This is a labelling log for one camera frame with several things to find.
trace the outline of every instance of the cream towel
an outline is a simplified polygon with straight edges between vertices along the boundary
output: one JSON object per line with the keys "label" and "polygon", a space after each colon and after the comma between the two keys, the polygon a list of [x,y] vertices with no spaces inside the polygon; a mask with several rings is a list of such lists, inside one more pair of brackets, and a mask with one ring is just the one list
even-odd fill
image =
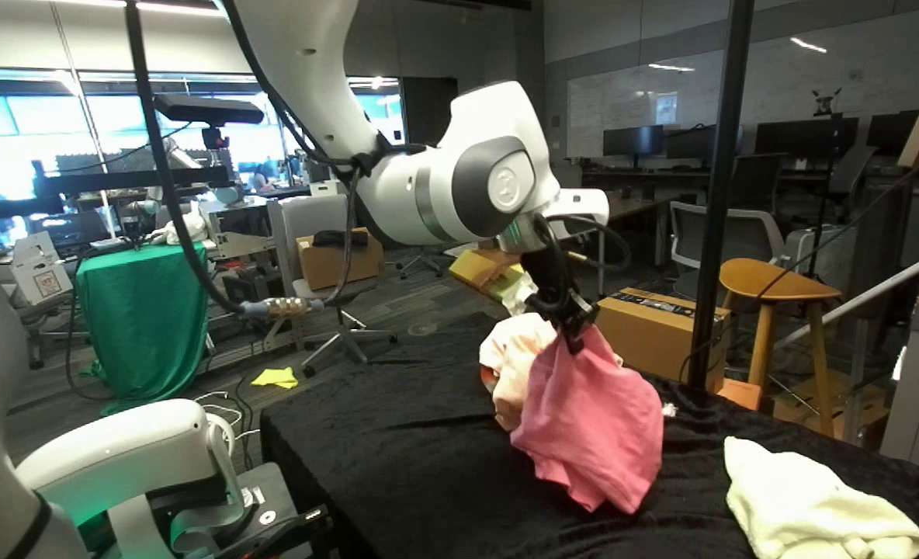
{"label": "cream towel", "polygon": [[511,313],[483,342],[483,366],[495,369],[495,420],[505,432],[522,423],[532,364],[552,338],[555,330],[540,313]]}
{"label": "cream towel", "polygon": [[727,504],[758,559],[910,559],[919,524],[801,455],[727,439]]}

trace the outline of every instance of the black tablecloth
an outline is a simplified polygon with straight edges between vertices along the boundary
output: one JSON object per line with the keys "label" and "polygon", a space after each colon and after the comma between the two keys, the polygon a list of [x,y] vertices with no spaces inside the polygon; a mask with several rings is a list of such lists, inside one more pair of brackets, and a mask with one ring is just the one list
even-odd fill
{"label": "black tablecloth", "polygon": [[638,517],[583,517],[510,448],[469,357],[448,336],[424,351],[424,364],[361,366],[263,410],[266,460],[302,506],[335,512],[347,556],[753,556],[723,504],[723,435],[814,458],[919,524],[915,465],[656,378],[680,416],[651,495]]}

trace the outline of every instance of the white robot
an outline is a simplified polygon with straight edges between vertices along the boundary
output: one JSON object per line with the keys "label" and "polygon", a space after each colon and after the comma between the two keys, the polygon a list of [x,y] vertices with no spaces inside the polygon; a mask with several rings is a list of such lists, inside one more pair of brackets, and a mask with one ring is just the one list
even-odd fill
{"label": "white robot", "polygon": [[[400,244],[496,239],[540,286],[536,310],[576,342],[592,305],[563,265],[555,218],[606,225],[608,198],[558,191],[518,83],[454,101],[437,147],[388,151],[346,83],[358,0],[220,0],[220,9],[313,154],[358,176],[347,184],[374,231]],[[21,336],[0,292],[0,423],[24,369]],[[234,473],[230,439],[199,403],[162,402],[76,430],[12,465],[0,430],[0,556],[258,556],[280,533],[307,530],[277,465]]]}

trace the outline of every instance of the yellow cloth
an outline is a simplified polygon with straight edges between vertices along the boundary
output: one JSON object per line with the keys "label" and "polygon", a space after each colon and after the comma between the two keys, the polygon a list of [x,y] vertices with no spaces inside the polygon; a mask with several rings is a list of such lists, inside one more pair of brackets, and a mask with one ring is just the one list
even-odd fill
{"label": "yellow cloth", "polygon": [[283,369],[263,369],[251,385],[277,385],[277,389],[297,389],[297,376],[292,366],[283,366]]}
{"label": "yellow cloth", "polygon": [[830,465],[744,439],[727,439],[723,455],[727,504],[758,559],[919,556],[919,524],[847,488]]}

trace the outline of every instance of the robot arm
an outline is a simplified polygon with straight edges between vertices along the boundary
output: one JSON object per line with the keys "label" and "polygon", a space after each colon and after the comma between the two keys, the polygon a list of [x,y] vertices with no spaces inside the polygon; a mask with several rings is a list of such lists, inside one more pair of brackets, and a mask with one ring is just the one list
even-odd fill
{"label": "robot arm", "polygon": [[599,191],[563,191],[546,137],[518,83],[495,83],[454,101],[450,129],[424,151],[388,151],[346,83],[346,37],[358,0],[220,0],[262,86],[312,137],[355,197],[371,228],[400,244],[464,244],[496,239],[518,251],[540,286],[536,310],[577,331],[592,307],[563,265],[552,218],[608,222]]}

